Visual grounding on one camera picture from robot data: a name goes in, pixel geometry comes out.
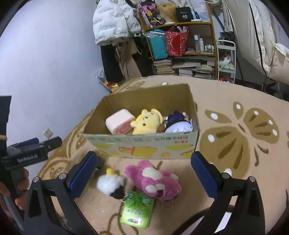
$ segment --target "screw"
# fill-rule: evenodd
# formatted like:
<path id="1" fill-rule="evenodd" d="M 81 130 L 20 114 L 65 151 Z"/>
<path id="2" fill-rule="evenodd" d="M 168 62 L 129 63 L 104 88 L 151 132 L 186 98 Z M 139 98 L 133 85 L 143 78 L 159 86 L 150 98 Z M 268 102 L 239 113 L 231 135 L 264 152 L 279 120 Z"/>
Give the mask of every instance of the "screw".
<path id="1" fill-rule="evenodd" d="M 256 181 L 256 179 L 255 179 L 254 176 L 250 176 L 250 177 L 249 177 L 249 180 L 250 180 L 251 182 L 255 182 L 255 181 Z"/>
<path id="2" fill-rule="evenodd" d="M 36 183 L 36 182 L 38 182 L 38 180 L 39 180 L 39 177 L 38 177 L 38 176 L 36 176 L 36 177 L 34 177 L 34 178 L 33 178 L 33 180 L 32 180 L 32 181 L 33 181 L 34 183 Z"/>
<path id="3" fill-rule="evenodd" d="M 224 179 L 228 179 L 228 178 L 230 178 L 230 175 L 228 173 L 224 172 L 224 173 L 222 173 L 222 177 Z"/>
<path id="4" fill-rule="evenodd" d="M 66 174 L 65 174 L 65 173 L 61 173 L 58 177 L 59 177 L 60 179 L 65 179 L 65 178 L 66 178 Z"/>

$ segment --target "book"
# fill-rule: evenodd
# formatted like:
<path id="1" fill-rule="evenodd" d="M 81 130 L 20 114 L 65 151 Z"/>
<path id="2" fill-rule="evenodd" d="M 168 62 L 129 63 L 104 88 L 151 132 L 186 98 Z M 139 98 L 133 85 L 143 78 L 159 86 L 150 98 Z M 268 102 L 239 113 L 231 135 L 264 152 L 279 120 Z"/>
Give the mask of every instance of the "book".
<path id="1" fill-rule="evenodd" d="M 199 73 L 211 74 L 214 70 L 210 66 L 205 66 L 205 67 L 195 67 L 193 68 L 193 71 L 199 72 Z"/>
<path id="2" fill-rule="evenodd" d="M 154 61 L 154 66 L 162 66 L 162 65 L 171 65 L 172 64 L 172 59 L 164 59 L 164 60 L 155 60 Z"/>
<path id="3" fill-rule="evenodd" d="M 174 75 L 174 72 L 170 72 L 170 73 L 168 73 L 168 72 L 160 72 L 160 73 L 158 73 L 158 75 Z"/>
<path id="4" fill-rule="evenodd" d="M 194 75 L 194 77 L 200 77 L 200 78 L 210 78 L 211 77 L 211 74 L 204 74 L 204 73 L 196 73 Z"/>
<path id="5" fill-rule="evenodd" d="M 193 74 L 192 70 L 189 69 L 189 68 L 179 69 L 179 73 L 181 73 L 181 74 L 188 74 L 188 75 L 192 75 L 192 74 Z"/>
<path id="6" fill-rule="evenodd" d="M 195 77 L 195 76 L 193 76 L 193 78 L 215 80 L 215 77 L 210 77 L 210 78 L 201 78 L 201 77 Z"/>
<path id="7" fill-rule="evenodd" d="M 169 65 L 156 66 L 157 72 L 172 72 L 172 68 Z"/>
<path id="8" fill-rule="evenodd" d="M 178 69 L 178 68 L 187 68 L 187 67 L 200 67 L 201 63 L 198 62 L 191 62 L 191 61 L 177 61 L 173 62 L 172 68 Z"/>
<path id="9" fill-rule="evenodd" d="M 207 60 L 207 65 L 208 66 L 215 66 L 215 58 L 214 57 L 209 57 Z"/>
<path id="10" fill-rule="evenodd" d="M 200 65 L 205 64 L 206 60 L 202 59 L 201 57 L 198 58 L 191 58 L 190 56 L 178 56 L 178 58 L 174 57 L 174 62 L 195 62 L 200 63 Z"/>
<path id="11" fill-rule="evenodd" d="M 179 74 L 179 76 L 182 76 L 182 77 L 192 77 L 192 75 L 189 75 L 189 74 Z"/>
<path id="12" fill-rule="evenodd" d="M 197 66 L 196 69 L 198 70 L 213 70 L 213 67 L 208 66 L 208 65 L 202 65 L 202 66 Z"/>

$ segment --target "white puffer jacket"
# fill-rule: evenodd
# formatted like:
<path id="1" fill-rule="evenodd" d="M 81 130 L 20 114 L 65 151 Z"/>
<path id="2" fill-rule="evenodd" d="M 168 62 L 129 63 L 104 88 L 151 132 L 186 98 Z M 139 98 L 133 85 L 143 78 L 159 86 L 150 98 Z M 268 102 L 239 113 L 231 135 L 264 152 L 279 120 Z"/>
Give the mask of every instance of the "white puffer jacket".
<path id="1" fill-rule="evenodd" d="M 93 31 L 95 43 L 105 46 L 128 40 L 141 27 L 125 0 L 100 0 L 93 15 Z"/>

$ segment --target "blue gripper pad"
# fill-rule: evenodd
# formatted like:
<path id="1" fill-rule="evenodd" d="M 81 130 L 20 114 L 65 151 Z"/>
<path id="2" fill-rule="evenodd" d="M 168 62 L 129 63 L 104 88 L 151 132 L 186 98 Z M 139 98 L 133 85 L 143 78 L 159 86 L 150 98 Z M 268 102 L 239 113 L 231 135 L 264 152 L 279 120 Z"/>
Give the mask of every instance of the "blue gripper pad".
<path id="1" fill-rule="evenodd" d="M 208 169 L 209 165 L 211 164 L 207 162 L 207 160 L 201 155 L 200 152 L 194 152 L 192 154 L 191 166 L 193 167 L 195 173 L 197 174 L 197 177 L 199 178 L 207 195 L 216 200 L 219 195 L 219 185 L 215 177 L 209 171 Z"/>
<path id="2" fill-rule="evenodd" d="M 17 143 L 15 145 L 13 145 L 13 147 L 21 148 L 21 147 L 34 145 L 34 144 L 39 144 L 39 139 L 38 138 L 33 138 L 33 139 L 29 139 L 29 140 L 26 140 L 26 141 L 21 142 L 21 143 Z"/>
<path id="3" fill-rule="evenodd" d="M 79 164 L 76 164 L 68 173 L 66 185 L 70 190 L 70 198 L 75 199 L 81 196 L 88 180 L 94 173 L 98 163 L 97 154 L 89 151 Z"/>

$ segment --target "keychain ring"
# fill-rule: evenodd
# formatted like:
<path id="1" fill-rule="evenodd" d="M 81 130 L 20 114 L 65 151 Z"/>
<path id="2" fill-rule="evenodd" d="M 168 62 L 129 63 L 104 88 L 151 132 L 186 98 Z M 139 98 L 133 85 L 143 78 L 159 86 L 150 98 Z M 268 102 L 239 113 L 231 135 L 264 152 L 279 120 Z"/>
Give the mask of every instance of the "keychain ring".
<path id="1" fill-rule="evenodd" d="M 162 202 L 161 202 L 162 208 L 164 208 L 164 209 L 169 209 L 169 208 L 171 208 L 171 207 L 174 205 L 174 201 L 173 201 L 173 200 L 170 200 L 170 201 L 172 202 L 172 204 L 171 204 L 171 206 L 169 206 L 169 207 L 164 207 L 164 205 L 163 205 L 163 202 L 164 202 L 164 201 L 162 201 Z"/>
<path id="2" fill-rule="evenodd" d="M 121 199 L 121 201 L 122 201 L 123 203 L 125 203 L 125 201 L 124 201 L 124 200 L 125 200 L 126 198 L 127 198 L 127 195 L 125 195 L 125 197 L 124 197 L 124 198 L 122 198 L 122 199 Z"/>

